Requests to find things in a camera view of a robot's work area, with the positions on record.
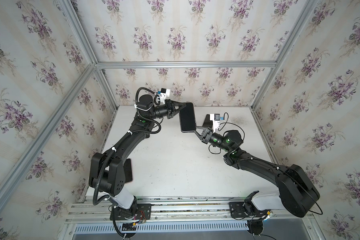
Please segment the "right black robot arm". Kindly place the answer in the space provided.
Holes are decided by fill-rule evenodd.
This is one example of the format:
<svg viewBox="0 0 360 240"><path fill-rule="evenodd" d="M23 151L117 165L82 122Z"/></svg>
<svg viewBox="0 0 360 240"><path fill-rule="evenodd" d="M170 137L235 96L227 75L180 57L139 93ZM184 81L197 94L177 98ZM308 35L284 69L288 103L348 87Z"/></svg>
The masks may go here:
<svg viewBox="0 0 360 240"><path fill-rule="evenodd" d="M279 202L292 215L304 217L320 199L320 193L304 170L298 165L283 166L257 158L241 149L245 135L229 130L225 135L214 131L208 120L205 125L191 123L191 130L205 144L211 144L226 154L225 163L237 170L247 171L274 184L279 191Z"/></svg>

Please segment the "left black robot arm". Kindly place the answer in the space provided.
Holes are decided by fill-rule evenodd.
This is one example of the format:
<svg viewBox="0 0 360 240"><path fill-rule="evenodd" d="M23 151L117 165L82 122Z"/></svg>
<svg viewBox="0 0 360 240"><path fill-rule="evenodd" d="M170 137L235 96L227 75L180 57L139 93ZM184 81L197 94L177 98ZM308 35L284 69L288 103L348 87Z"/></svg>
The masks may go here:
<svg viewBox="0 0 360 240"><path fill-rule="evenodd" d="M136 197L124 188L127 182L124 165L128 156L141 141L161 131L161 123L157 119L171 119L186 106L186 103L164 100L163 105L155 107L151 95L143 95L138 99L129 130L104 153L92 156L89 186L94 189L94 206L108 201L125 210L133 208Z"/></svg>

